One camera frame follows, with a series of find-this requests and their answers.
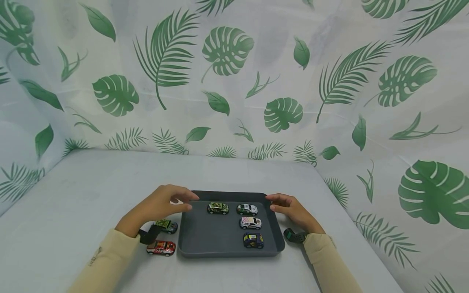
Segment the plastic tray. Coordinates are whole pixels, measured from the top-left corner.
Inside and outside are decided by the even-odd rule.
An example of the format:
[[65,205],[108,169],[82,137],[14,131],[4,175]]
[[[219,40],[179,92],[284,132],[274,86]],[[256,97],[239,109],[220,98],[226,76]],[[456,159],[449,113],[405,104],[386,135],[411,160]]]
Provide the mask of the plastic tray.
[[[193,191],[200,200],[191,202],[193,210],[183,213],[179,232],[178,249],[187,258],[202,257],[259,257],[275,256],[285,248],[285,241],[275,213],[270,210],[270,201],[262,193]],[[229,213],[210,214],[209,202],[223,202],[229,206]],[[236,212],[239,204],[253,204],[261,219],[262,228],[242,229]],[[246,232],[260,233],[264,248],[246,248],[243,236]]]

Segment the white backdrop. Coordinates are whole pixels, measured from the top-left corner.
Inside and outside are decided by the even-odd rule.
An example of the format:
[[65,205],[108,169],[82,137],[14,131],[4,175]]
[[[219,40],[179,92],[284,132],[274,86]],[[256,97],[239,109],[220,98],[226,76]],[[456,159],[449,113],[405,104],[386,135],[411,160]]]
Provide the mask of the white backdrop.
[[76,148],[294,160],[403,290],[463,292],[468,2],[0,0],[0,212]]

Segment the beige sleeve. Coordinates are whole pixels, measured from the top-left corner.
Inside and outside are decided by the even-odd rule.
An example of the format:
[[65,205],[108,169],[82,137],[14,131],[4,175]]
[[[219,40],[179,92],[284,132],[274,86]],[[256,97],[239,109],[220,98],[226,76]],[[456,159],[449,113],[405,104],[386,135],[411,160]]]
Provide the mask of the beige sleeve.
[[140,235],[130,238],[114,229],[109,230],[67,292],[112,293],[139,243]]
[[303,245],[322,293],[362,293],[328,235],[309,234]]

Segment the white table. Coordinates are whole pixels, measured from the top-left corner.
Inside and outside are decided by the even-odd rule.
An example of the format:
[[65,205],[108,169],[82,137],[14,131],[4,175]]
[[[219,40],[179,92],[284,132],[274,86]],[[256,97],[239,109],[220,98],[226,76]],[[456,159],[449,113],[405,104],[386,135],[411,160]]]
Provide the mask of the white table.
[[[158,185],[296,196],[333,237],[363,292],[402,292],[314,168],[144,152],[81,150],[62,160],[0,218],[5,293],[62,293],[107,231]],[[180,216],[171,218],[180,222]],[[278,215],[281,229],[294,226]],[[177,243],[178,233],[163,235]],[[122,293],[280,293],[320,290],[300,245],[273,258],[184,259],[148,255],[123,276]]]

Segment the die-cast car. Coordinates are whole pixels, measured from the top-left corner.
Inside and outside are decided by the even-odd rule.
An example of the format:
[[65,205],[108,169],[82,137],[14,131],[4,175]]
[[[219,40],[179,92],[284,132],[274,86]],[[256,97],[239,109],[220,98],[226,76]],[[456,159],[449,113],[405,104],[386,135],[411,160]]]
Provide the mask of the die-cast car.
[[177,231],[177,223],[168,219],[155,221],[155,225],[162,227],[162,231],[168,234],[173,234]]
[[244,233],[244,237],[242,239],[244,247],[247,248],[263,248],[264,247],[264,239],[262,235],[259,233]]
[[230,208],[225,203],[209,203],[207,206],[207,212],[210,214],[223,214],[226,215],[230,211]]
[[172,241],[159,241],[155,240],[152,244],[147,246],[148,254],[166,255],[171,256],[176,251],[176,243]]
[[251,215],[251,216],[257,215],[257,207],[252,204],[240,204],[236,208],[236,211],[240,215]]
[[251,228],[259,230],[262,227],[262,222],[255,217],[241,217],[241,219],[239,219],[239,226],[243,229]]

